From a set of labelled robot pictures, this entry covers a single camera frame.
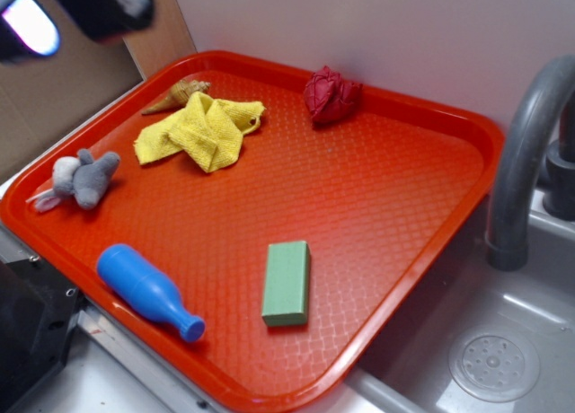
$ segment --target yellow cloth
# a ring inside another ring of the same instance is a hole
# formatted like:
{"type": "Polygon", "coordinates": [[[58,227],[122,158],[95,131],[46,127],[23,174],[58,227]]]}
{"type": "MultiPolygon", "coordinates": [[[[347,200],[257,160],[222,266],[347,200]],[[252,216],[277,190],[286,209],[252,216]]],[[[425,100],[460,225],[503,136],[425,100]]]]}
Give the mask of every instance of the yellow cloth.
{"type": "Polygon", "coordinates": [[[260,101],[212,99],[191,95],[186,107],[144,128],[134,147],[140,164],[184,150],[205,172],[237,162],[243,135],[256,130],[265,107],[260,101]]]}

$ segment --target light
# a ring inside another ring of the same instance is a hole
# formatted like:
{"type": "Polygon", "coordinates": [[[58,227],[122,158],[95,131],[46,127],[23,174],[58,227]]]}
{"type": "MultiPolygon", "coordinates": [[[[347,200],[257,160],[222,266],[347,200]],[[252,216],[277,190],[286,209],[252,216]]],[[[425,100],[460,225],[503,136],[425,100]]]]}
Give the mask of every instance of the light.
{"type": "Polygon", "coordinates": [[[34,0],[14,0],[2,12],[2,18],[34,53],[51,56],[58,50],[58,29],[34,0]]]}

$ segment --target gray stuffed mouse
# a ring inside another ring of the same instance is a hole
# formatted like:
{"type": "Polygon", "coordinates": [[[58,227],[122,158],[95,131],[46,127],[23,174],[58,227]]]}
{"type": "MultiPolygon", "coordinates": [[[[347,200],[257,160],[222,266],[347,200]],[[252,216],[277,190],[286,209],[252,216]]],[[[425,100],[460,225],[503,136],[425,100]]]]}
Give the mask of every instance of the gray stuffed mouse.
{"type": "Polygon", "coordinates": [[[94,160],[88,150],[82,149],[77,158],[58,159],[52,172],[52,189],[28,200],[36,200],[34,206],[39,212],[48,211],[72,196],[82,209],[93,209],[108,189],[118,166],[119,155],[112,151],[94,160]]]}

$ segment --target sink drain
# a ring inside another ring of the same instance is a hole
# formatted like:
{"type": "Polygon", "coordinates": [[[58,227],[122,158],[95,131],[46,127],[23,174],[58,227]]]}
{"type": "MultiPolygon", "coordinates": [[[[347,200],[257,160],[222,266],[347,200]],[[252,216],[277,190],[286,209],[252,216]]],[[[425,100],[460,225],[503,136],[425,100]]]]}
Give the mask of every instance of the sink drain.
{"type": "Polygon", "coordinates": [[[516,332],[481,326],[459,336],[449,351],[449,369],[461,388],[479,400],[516,400],[535,386],[539,356],[516,332]]]}

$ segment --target blue bottle toy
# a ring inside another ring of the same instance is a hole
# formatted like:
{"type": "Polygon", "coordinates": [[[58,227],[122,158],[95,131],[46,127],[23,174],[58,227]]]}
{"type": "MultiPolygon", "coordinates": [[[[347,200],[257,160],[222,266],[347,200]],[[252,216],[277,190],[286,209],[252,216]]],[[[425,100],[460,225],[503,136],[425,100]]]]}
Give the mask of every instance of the blue bottle toy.
{"type": "Polygon", "coordinates": [[[171,323],[188,342],[204,333],[206,324],[183,308],[174,282],[128,245],[110,246],[97,268],[100,278],[146,319],[171,323]]]}

